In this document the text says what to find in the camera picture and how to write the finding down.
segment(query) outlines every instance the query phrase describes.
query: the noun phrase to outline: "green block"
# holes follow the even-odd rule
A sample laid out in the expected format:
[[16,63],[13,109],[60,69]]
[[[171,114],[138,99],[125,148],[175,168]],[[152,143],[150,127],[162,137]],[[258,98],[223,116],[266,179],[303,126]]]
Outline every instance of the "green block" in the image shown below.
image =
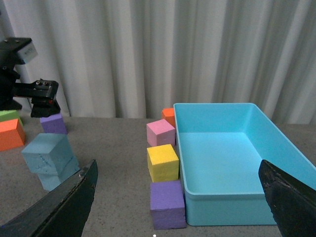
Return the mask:
[[23,126],[20,116],[16,110],[0,111],[0,122],[12,120],[12,119],[19,119],[21,126]]

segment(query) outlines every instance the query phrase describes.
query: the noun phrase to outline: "yellow block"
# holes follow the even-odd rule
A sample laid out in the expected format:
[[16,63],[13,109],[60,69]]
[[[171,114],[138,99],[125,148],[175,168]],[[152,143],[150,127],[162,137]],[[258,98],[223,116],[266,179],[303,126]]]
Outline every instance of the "yellow block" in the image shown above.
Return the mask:
[[153,182],[178,180],[179,159],[171,144],[147,148],[147,163]]

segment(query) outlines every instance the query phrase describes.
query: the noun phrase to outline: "orange block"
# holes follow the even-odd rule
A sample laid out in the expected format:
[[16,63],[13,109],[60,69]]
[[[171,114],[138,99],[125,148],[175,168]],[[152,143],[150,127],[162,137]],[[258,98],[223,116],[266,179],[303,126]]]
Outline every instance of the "orange block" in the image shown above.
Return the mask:
[[0,151],[21,147],[25,142],[25,133],[19,119],[0,122]]
[[161,112],[161,118],[167,120],[167,122],[170,123],[174,128],[176,127],[173,108],[163,109]]

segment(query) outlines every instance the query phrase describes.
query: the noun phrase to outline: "pink block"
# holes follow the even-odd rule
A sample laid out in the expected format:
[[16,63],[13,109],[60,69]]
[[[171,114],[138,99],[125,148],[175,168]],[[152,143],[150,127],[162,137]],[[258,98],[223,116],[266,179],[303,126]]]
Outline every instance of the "pink block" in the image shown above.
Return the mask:
[[176,129],[165,119],[147,124],[147,142],[152,147],[171,144],[175,146]]

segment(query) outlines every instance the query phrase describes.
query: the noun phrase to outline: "cube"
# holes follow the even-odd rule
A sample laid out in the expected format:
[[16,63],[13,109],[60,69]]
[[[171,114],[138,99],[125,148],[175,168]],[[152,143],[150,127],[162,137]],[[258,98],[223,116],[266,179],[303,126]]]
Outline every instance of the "cube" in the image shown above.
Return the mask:
[[16,110],[3,110],[0,111],[0,122],[3,121],[8,121],[8,120],[13,120],[13,119],[18,119],[21,126],[23,126],[23,123],[20,119],[20,116]]
[[0,151],[21,147],[25,142],[25,133],[19,119],[0,122]]
[[176,129],[165,119],[147,124],[147,142],[152,147],[171,144],[175,146]]
[[47,191],[52,191],[78,170],[79,163],[77,158],[72,157],[60,175],[38,174],[38,177],[43,188]]
[[32,173],[60,175],[74,157],[65,134],[40,133],[23,149],[22,155]]
[[179,159],[170,144],[147,148],[147,164],[153,182],[179,178]]
[[45,133],[67,134],[61,113],[47,118],[40,118],[39,120]]
[[151,183],[150,212],[155,230],[187,226],[180,180]]
[[163,109],[162,112],[161,112],[161,118],[165,119],[174,128],[176,127],[176,120],[174,118],[174,109],[173,108],[165,108],[165,109]]

